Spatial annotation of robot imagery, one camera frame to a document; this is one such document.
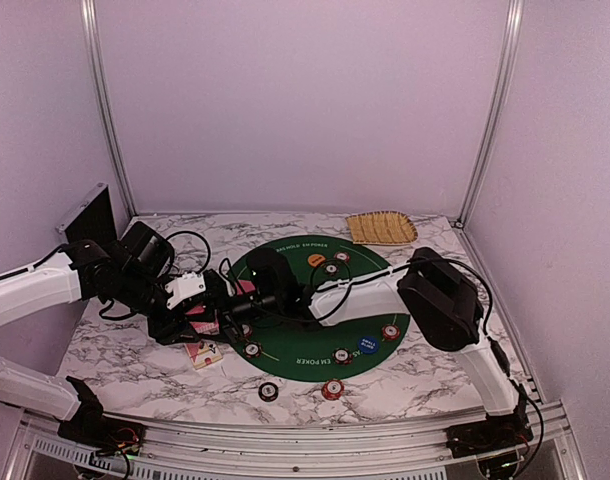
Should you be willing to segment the brown poker chip stack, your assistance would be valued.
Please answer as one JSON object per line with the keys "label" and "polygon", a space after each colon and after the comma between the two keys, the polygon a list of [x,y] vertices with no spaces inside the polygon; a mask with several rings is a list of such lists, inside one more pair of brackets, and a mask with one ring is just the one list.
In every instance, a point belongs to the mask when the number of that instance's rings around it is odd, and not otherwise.
{"label": "brown poker chip stack", "polygon": [[273,402],[279,396],[278,386],[272,382],[265,382],[259,386],[258,395],[264,402]]}

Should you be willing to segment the orange big blind button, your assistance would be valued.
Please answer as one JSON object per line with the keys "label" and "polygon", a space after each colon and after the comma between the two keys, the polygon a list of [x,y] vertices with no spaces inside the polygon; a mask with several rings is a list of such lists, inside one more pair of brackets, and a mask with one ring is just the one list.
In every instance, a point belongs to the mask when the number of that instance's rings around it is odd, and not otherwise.
{"label": "orange big blind button", "polygon": [[316,268],[326,261],[326,257],[320,253],[314,253],[308,256],[307,263],[310,267]]}

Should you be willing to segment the brown chip stack top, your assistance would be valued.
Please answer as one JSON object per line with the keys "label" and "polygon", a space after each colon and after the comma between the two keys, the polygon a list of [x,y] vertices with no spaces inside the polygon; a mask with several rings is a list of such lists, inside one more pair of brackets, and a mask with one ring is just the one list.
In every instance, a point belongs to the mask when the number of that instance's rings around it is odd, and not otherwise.
{"label": "brown chip stack top", "polygon": [[328,276],[334,276],[338,273],[339,267],[334,264],[329,264],[324,267],[324,272]]}

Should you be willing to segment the orange poker chip stack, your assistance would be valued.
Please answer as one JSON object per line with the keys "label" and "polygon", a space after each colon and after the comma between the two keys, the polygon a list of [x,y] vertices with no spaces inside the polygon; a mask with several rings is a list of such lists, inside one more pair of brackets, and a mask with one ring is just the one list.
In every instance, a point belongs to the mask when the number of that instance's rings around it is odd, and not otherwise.
{"label": "orange poker chip stack", "polygon": [[321,394],[326,400],[338,400],[344,393],[344,384],[339,379],[328,380],[321,388]]}

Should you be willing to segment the orange chip stack top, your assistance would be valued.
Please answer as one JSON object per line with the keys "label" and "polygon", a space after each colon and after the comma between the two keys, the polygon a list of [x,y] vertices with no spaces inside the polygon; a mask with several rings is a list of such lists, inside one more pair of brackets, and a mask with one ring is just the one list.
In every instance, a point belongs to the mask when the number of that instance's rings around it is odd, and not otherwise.
{"label": "orange chip stack top", "polygon": [[334,258],[340,262],[343,262],[344,264],[348,264],[350,261],[350,255],[344,251],[336,252]]}

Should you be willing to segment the blue small blind button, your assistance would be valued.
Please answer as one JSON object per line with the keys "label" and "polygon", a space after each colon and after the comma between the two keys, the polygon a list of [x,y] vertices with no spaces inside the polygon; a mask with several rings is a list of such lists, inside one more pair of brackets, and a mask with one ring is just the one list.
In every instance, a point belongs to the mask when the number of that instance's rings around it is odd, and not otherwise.
{"label": "blue small blind button", "polygon": [[357,343],[358,350],[365,355],[372,355],[379,351],[380,342],[372,336],[361,337]]}

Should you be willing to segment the red playing card deck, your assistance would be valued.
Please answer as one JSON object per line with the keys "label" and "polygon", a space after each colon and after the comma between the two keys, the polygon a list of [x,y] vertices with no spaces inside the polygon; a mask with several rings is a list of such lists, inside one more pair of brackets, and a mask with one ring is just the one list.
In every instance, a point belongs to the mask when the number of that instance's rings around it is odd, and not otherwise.
{"label": "red playing card deck", "polygon": [[186,312],[186,318],[199,334],[216,335],[220,333],[217,314],[213,309],[197,305]]}

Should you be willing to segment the single red playing card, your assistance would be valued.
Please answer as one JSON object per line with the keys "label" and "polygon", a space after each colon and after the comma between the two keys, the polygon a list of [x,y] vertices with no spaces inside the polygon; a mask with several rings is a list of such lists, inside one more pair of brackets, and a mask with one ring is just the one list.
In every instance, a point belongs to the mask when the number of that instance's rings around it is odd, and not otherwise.
{"label": "single red playing card", "polygon": [[254,284],[248,280],[240,280],[236,284],[236,288],[238,295],[249,294],[256,291]]}

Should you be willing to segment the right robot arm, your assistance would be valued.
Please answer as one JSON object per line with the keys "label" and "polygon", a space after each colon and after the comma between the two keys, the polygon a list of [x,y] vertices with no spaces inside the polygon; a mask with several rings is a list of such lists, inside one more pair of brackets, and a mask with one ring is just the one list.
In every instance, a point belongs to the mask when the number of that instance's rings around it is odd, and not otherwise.
{"label": "right robot arm", "polygon": [[206,310],[230,339],[241,336],[243,324],[264,316],[334,329],[359,319],[407,315],[429,345],[454,355],[467,373],[490,418],[480,438],[500,448],[518,433],[516,415],[525,407],[505,352],[487,332],[491,310],[482,306],[477,290],[483,281],[470,280],[465,267],[423,247],[404,264],[316,286],[299,282],[282,253],[262,247],[247,256],[250,292],[234,277],[205,272]]}

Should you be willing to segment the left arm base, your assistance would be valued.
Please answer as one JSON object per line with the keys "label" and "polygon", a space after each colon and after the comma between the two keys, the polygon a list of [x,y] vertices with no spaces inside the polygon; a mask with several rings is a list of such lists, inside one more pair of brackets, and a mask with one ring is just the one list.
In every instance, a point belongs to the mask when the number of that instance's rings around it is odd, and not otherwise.
{"label": "left arm base", "polygon": [[141,423],[108,418],[62,421],[58,436],[94,447],[99,456],[137,453],[142,445],[145,426]]}

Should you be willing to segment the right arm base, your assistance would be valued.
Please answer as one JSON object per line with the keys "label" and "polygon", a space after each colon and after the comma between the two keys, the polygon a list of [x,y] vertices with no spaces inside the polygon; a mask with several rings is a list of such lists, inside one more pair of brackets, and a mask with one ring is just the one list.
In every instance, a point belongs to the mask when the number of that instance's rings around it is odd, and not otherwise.
{"label": "right arm base", "polygon": [[450,426],[446,436],[454,458],[514,447],[534,438],[528,421],[517,414],[487,415],[482,421]]}

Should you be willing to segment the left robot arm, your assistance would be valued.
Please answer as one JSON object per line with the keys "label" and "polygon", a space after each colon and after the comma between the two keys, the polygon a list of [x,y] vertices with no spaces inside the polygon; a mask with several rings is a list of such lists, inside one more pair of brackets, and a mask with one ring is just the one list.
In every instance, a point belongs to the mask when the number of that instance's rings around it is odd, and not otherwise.
{"label": "left robot arm", "polygon": [[[0,327],[55,305],[102,297],[145,316],[161,344],[195,342],[198,334],[186,312],[192,308],[189,300],[205,292],[202,274],[186,273],[160,285],[94,242],[76,242],[57,248],[45,261],[0,276]],[[46,375],[2,356],[0,402],[71,420],[91,445],[111,436],[111,423],[98,413],[102,406],[84,382]]]}

